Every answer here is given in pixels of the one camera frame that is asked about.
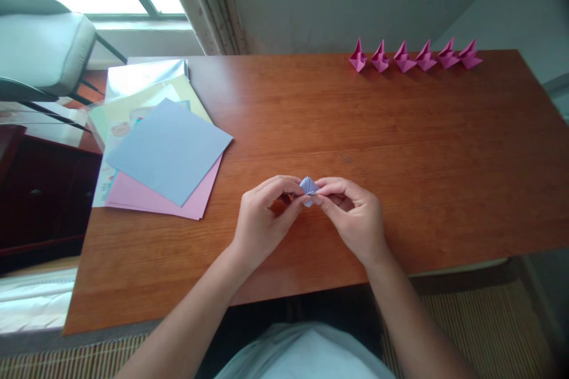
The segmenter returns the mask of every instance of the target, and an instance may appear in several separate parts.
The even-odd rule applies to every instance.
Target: chair leg
[[[97,87],[91,83],[89,83],[87,80],[85,80],[84,78],[81,78],[81,83],[83,83],[85,86],[87,86],[90,89],[93,89],[95,92],[100,93],[101,95],[105,95],[103,92],[101,92],[99,89],[97,89]]]
[[[97,36],[97,41],[99,43],[101,43],[104,47],[107,48],[107,50],[109,52],[111,52],[113,55],[115,55],[117,58],[119,58],[123,63],[126,64],[127,59],[125,56],[123,56],[118,50],[116,50],[112,44],[110,44],[107,40],[105,40],[104,38],[102,38],[98,33],[96,34]]]
[[[82,97],[80,94],[78,93],[72,93],[69,95],[69,97],[77,102],[80,102],[83,105],[92,105],[93,102],[91,102],[90,100],[88,100],[87,98]]]
[[[25,107],[28,107],[31,110],[38,111],[40,113],[46,114],[48,117],[55,118],[55,120],[59,120],[62,123],[67,123],[70,126],[73,126],[73,127],[78,128],[78,129],[81,129],[83,131],[91,133],[91,131],[89,129],[86,129],[85,127],[81,126],[79,123],[74,122],[70,118],[64,117],[64,116],[59,115],[59,114],[55,114],[53,111],[50,111],[47,108],[41,107],[37,104],[34,104],[33,102],[22,101],[22,102],[19,102],[19,104],[23,105]]]

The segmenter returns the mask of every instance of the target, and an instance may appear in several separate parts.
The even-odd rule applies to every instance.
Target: wooden table
[[[408,273],[569,246],[569,131],[517,51],[361,74],[347,54],[191,57],[234,136],[205,216],[95,208],[65,333],[164,317],[233,237],[241,194],[276,174],[343,176],[383,202]],[[236,295],[242,304],[366,281],[318,207]]]

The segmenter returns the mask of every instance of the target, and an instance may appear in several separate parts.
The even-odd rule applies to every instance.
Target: origami crane
[[[452,50],[455,44],[455,38],[453,37],[445,46],[443,50],[439,52],[439,62],[444,69],[452,67],[455,63],[459,62],[456,53]]]
[[[415,62],[417,62],[417,65],[419,65],[419,68],[423,71],[428,70],[437,63],[433,59],[433,52],[431,52],[431,40],[427,40],[427,43],[415,58]]]
[[[301,188],[304,190],[306,195],[316,195],[316,192],[320,189],[320,187],[317,186],[317,184],[308,176],[302,180]],[[308,200],[304,205],[306,207],[310,207],[312,203],[312,200]]]
[[[358,38],[356,49],[350,56],[350,63],[354,66],[356,71],[360,72],[366,65],[366,61],[366,54],[362,52],[362,41],[360,38]]]
[[[470,69],[482,62],[482,59],[476,57],[476,52],[476,39],[474,39],[458,54],[458,58],[466,69]]]
[[[381,41],[377,51],[372,56],[372,65],[379,71],[383,72],[389,66],[389,59],[385,55],[385,40]]]
[[[413,68],[415,65],[417,65],[417,62],[409,59],[409,54],[407,53],[407,42],[406,41],[403,41],[403,44],[401,45],[401,47],[399,48],[399,50],[397,51],[397,53],[393,57],[393,60],[395,61],[395,63],[397,64],[397,66],[399,67],[401,72],[404,72],[404,73],[406,73],[411,68]]]

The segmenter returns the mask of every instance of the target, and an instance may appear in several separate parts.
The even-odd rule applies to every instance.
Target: cabinet
[[[82,241],[101,164],[99,154],[24,132],[0,126],[0,263]]]

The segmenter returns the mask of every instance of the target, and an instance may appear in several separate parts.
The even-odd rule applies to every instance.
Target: pink paper
[[[367,56],[362,52],[362,40],[360,38],[357,39],[356,49],[351,54],[349,61],[357,72],[360,72],[366,65]]]
[[[397,66],[399,67],[401,72],[404,72],[404,73],[406,73],[411,68],[413,68],[415,65],[417,65],[417,62],[409,59],[409,54],[407,53],[407,42],[406,41],[403,41],[403,44],[401,45],[401,47],[399,48],[399,50],[397,51],[397,53],[393,57],[393,60],[395,61],[395,63],[397,64]]]
[[[427,43],[417,57],[415,58],[417,65],[423,71],[427,71],[428,69],[432,68],[437,62],[433,59],[433,52],[431,52],[431,40],[427,40]]]
[[[458,58],[460,58],[466,69],[470,69],[482,62],[482,59],[476,57],[476,52],[476,39],[474,39],[458,54]]]
[[[447,69],[460,61],[456,53],[452,50],[454,45],[455,45],[455,38],[453,37],[446,44],[445,48],[439,52],[438,59],[444,69]]]
[[[385,40],[381,41],[377,51],[372,56],[372,65],[379,71],[383,72],[389,66],[389,58],[385,55]]]
[[[221,158],[222,156],[219,157],[210,171],[204,176],[182,207],[123,172],[118,172],[115,177],[113,186],[107,196],[106,206],[172,214],[188,219],[200,220],[203,217],[209,195],[212,192]]]

